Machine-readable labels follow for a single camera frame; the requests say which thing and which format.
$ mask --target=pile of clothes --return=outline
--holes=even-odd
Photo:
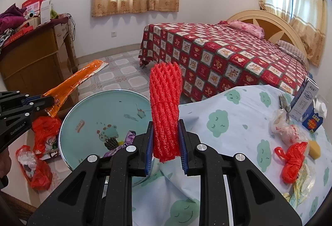
[[[14,34],[14,29],[27,20],[23,16],[26,9],[25,7],[19,9],[16,4],[13,4],[0,14],[0,52],[5,41]]]

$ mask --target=orange snack wrapper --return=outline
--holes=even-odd
[[[48,115],[50,117],[55,117],[66,99],[76,89],[76,87],[78,87],[81,83],[89,79],[91,76],[99,72],[107,65],[107,63],[101,60],[94,60],[93,62],[86,65],[84,68],[80,69],[78,72],[70,76],[63,83],[59,84],[57,87],[54,87],[53,89],[43,94],[42,97],[52,96],[54,97],[55,101],[52,107],[45,109]]]

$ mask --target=wooden cabinet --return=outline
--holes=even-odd
[[[42,95],[70,77],[73,70],[77,71],[70,34],[67,31],[61,34],[64,38],[60,38],[56,29],[59,29],[58,25],[49,25],[49,28],[41,30],[37,28],[31,31],[34,34],[19,38],[0,54],[0,72],[7,90],[19,90],[31,96]],[[76,90],[62,110],[73,107],[77,102]]]

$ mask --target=red checkered bedspread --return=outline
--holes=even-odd
[[[277,46],[227,26],[163,23],[144,29],[144,60],[177,62],[183,91],[195,101],[235,86],[269,84],[294,95],[305,68]]]

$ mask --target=purple clothing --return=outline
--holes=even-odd
[[[16,4],[11,5],[4,13],[0,14],[0,19],[7,16],[21,16],[23,17],[23,13],[26,11],[26,7],[19,9]]]
[[[111,151],[108,151],[107,153],[105,153],[105,155],[103,157],[113,156],[120,149],[132,145],[135,136],[136,136],[136,132],[129,130],[129,132],[127,133],[126,139],[124,140],[124,144],[121,146],[118,146],[117,148],[115,148]]]
[[[15,4],[8,8],[4,13],[0,14],[0,35],[7,29],[15,29],[24,23],[27,19],[23,17],[23,13],[27,8],[19,9]]]

